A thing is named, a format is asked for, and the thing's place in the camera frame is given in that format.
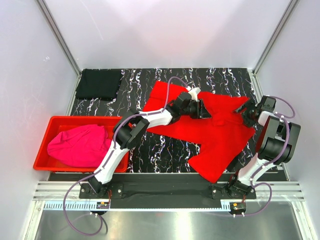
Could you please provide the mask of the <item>red t shirt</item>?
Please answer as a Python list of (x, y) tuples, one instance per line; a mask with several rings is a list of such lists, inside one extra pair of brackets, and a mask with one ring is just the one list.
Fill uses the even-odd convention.
[(245, 126), (242, 116), (234, 112), (248, 97), (206, 91), (200, 92), (198, 97), (203, 100), (210, 118), (182, 116), (176, 123), (152, 127), (148, 132), (200, 144), (200, 153), (188, 163), (207, 181), (215, 183), (254, 136), (255, 129)]

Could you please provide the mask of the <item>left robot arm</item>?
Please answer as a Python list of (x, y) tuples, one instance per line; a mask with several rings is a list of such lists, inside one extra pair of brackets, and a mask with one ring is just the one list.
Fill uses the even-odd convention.
[(102, 162), (88, 179), (90, 192), (97, 198), (103, 198), (108, 193), (108, 184), (113, 174), (131, 149), (141, 141), (148, 129), (167, 126), (176, 123), (182, 116), (191, 119), (209, 119), (211, 114), (206, 109), (204, 100), (198, 98), (200, 89), (197, 87), (188, 92), (182, 92), (174, 100), (166, 97), (164, 107), (152, 111), (130, 110), (113, 128), (110, 147)]

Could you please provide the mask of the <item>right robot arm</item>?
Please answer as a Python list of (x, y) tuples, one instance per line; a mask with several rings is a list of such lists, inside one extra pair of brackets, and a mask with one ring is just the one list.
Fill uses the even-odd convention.
[(264, 95), (259, 103), (250, 99), (234, 112), (241, 114), (246, 127), (254, 124), (263, 127), (255, 155), (224, 187), (225, 192), (236, 199), (254, 192), (258, 185), (256, 181), (269, 169), (292, 159), (301, 126), (289, 121), (295, 117), (295, 110), (289, 102), (277, 96)]

